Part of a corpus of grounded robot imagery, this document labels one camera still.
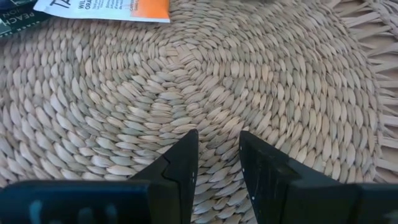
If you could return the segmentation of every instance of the round woven placemat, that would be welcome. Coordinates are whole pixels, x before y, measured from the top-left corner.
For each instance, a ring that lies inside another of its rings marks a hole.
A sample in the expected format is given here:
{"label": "round woven placemat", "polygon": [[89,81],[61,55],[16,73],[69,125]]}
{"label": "round woven placemat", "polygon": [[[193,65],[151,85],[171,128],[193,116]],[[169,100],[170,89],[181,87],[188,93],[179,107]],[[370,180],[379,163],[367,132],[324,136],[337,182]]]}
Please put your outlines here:
{"label": "round woven placemat", "polygon": [[398,4],[396,0],[337,0],[334,11],[371,62],[379,85],[382,135],[377,138],[382,154],[376,182],[398,183]]}
{"label": "round woven placemat", "polygon": [[170,16],[52,19],[0,40],[0,185],[126,180],[193,128],[193,222],[255,222],[242,129],[341,182],[373,180],[374,73],[328,6],[187,0]]}

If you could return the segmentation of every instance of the woven fringe edge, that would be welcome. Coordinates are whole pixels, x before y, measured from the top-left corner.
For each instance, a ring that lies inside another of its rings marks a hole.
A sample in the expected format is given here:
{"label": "woven fringe edge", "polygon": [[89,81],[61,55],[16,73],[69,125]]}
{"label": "woven fringe edge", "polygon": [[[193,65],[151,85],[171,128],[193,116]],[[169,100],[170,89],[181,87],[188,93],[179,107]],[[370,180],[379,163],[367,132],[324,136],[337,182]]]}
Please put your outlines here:
{"label": "woven fringe edge", "polygon": [[376,136],[374,181],[398,183],[398,1],[334,0],[328,5],[358,40],[379,85],[382,133]]}

